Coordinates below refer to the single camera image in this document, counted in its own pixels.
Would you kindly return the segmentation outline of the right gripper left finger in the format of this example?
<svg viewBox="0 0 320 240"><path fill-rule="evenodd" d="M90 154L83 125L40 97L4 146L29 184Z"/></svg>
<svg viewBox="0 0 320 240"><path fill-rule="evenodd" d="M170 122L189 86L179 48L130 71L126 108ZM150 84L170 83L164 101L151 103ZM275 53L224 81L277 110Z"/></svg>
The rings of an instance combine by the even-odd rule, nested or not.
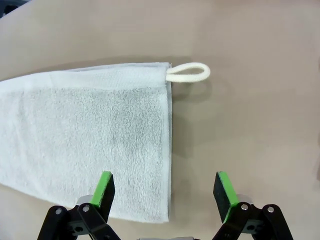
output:
<svg viewBox="0 0 320 240"><path fill-rule="evenodd" d="M88 202L77 203L68 210L49 208L38 234L39 240L76 240L88 235L92 240L116 240L118 235L107 224L115 196L113 174L104 171Z"/></svg>

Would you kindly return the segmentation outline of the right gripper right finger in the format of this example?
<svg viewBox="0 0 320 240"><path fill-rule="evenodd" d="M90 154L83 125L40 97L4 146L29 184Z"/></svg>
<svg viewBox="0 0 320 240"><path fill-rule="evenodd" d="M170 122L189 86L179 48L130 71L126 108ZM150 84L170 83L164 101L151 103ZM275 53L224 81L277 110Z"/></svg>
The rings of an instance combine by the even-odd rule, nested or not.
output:
<svg viewBox="0 0 320 240"><path fill-rule="evenodd" d="M285 217L276 204L257 208L240 201L229 176L224 171L215 175L213 196L222 226L214 240L237 240L241 234L250 234L254 240L292 240Z"/></svg>

